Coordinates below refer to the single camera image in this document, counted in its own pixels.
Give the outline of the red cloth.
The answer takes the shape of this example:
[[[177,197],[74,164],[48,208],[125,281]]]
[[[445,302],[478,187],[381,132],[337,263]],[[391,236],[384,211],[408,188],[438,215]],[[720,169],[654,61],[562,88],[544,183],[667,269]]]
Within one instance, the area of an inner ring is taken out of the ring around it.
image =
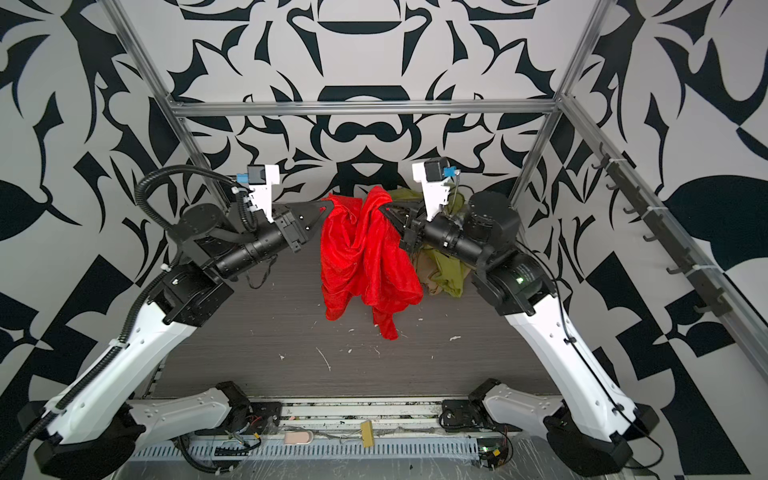
[[[401,237],[380,208],[392,201],[382,187],[362,198],[330,195],[321,232],[321,282],[325,317],[339,319],[358,297],[386,340],[399,333],[394,315],[423,299],[423,287]]]

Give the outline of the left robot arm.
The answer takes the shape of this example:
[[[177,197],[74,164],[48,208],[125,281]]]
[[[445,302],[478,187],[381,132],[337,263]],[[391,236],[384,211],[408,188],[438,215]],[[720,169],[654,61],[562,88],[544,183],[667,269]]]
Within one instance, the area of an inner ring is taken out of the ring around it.
[[[24,435],[1,466],[38,441],[34,457],[42,473],[61,479],[103,479],[138,449],[156,442],[181,443],[201,430],[234,436],[250,427],[252,404],[235,383],[221,382],[196,395],[140,406],[130,397],[177,346],[199,330],[233,295],[231,282],[298,251],[338,212],[330,199],[280,204],[273,221],[238,231],[217,206],[202,204],[170,229],[179,256],[138,294],[119,335],[61,394],[19,414]]]

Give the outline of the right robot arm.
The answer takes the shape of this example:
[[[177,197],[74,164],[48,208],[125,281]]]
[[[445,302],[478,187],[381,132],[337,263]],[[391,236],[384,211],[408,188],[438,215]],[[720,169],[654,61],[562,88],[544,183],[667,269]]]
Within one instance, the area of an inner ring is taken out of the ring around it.
[[[553,273],[518,241],[521,218],[507,198],[483,191],[454,215],[425,200],[391,201],[379,210],[406,252],[428,246],[470,266],[478,294],[528,343],[555,383],[559,394],[549,399],[484,382],[470,400],[488,426],[544,439],[582,477],[629,467],[631,441],[648,438],[658,415],[626,395],[588,348],[565,311]]]

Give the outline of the beige cloth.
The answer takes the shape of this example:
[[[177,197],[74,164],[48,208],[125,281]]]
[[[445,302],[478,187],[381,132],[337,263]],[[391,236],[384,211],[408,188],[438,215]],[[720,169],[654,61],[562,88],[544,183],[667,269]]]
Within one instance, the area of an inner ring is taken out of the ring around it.
[[[413,266],[420,283],[430,295],[434,296],[442,292],[442,287],[436,281],[440,271],[431,250],[421,250],[417,253],[413,259]]]

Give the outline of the green printed t-shirt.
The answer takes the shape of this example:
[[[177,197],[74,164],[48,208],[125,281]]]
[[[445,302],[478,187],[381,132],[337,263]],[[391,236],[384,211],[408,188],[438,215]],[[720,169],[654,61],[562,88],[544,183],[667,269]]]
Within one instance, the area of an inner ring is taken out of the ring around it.
[[[391,190],[388,191],[388,193],[393,201],[423,199],[423,195],[420,191],[407,188]],[[464,207],[464,205],[465,197],[462,193],[458,193],[457,196],[453,199],[453,203],[446,208],[450,215],[454,215],[458,213]],[[440,273],[436,276],[436,281],[442,287],[441,293],[447,293],[451,297],[460,298],[463,295],[464,282],[465,278],[470,272],[470,267],[460,260],[444,255],[429,246],[422,247],[417,253],[419,253],[421,250],[431,250],[434,255],[434,260],[437,262],[440,271]],[[412,265],[414,256],[417,253],[410,255]]]

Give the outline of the yellow block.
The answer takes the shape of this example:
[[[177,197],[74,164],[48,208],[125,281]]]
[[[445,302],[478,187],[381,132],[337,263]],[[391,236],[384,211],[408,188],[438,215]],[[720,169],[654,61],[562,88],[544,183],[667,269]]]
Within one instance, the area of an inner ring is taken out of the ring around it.
[[[361,441],[364,448],[373,448],[375,445],[374,429],[371,420],[363,421],[360,424]]]

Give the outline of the pink eraser block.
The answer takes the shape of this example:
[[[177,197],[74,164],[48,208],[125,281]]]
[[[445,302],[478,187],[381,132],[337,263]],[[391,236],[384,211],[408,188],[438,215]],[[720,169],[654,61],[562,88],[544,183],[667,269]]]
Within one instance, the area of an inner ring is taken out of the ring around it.
[[[284,434],[285,445],[308,445],[314,439],[314,434],[307,430],[287,431]]]

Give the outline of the small electronics board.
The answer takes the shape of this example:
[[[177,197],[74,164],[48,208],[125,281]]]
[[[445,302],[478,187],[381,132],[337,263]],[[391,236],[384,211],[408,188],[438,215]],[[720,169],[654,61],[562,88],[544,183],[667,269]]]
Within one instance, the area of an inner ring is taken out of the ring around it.
[[[496,470],[513,457],[513,447],[506,437],[486,437],[477,441],[478,461],[480,468]]]

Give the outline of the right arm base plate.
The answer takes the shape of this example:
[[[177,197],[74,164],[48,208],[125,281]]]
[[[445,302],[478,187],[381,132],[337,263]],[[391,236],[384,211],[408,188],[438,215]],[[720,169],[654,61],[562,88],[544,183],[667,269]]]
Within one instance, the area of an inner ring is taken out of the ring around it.
[[[494,421],[480,402],[471,400],[443,400],[438,424],[448,432],[475,430],[521,432],[518,427]]]

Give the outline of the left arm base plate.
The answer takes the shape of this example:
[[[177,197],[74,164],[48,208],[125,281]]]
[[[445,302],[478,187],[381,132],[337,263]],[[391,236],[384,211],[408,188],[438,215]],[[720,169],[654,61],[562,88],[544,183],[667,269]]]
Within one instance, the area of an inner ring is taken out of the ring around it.
[[[264,435],[275,431],[281,422],[282,407],[279,401],[252,402],[240,433]]]

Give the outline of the aluminium cage frame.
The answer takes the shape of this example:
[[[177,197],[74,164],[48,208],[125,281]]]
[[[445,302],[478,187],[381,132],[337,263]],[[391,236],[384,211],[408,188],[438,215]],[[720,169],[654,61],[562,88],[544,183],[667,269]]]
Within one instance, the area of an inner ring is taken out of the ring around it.
[[[615,157],[623,157],[618,147],[590,118],[582,104],[573,96],[575,75],[585,64],[588,53],[597,44],[600,28],[613,7],[611,1],[599,1],[588,16],[574,57],[566,69],[566,77],[553,99],[531,100],[372,100],[372,101],[309,101],[309,102],[219,102],[183,103],[172,100],[157,67],[153,64],[146,47],[142,44],[135,26],[119,1],[105,1],[102,6],[114,26],[116,34],[157,101],[172,132],[180,141],[192,162],[209,169],[210,163],[193,139],[184,121],[189,117],[224,116],[300,116],[300,115],[371,115],[371,114],[451,114],[451,113],[531,113],[543,114],[546,120],[537,134],[529,153],[530,165],[523,168],[521,177],[513,188],[511,202],[517,202],[523,185],[533,175],[542,158],[545,143],[551,139],[557,123],[567,118],[576,132],[599,156],[599,144]],[[767,324],[758,311],[749,304],[736,285],[722,269],[717,279],[722,283],[733,311],[717,317],[741,347],[747,359],[761,374],[767,373]]]

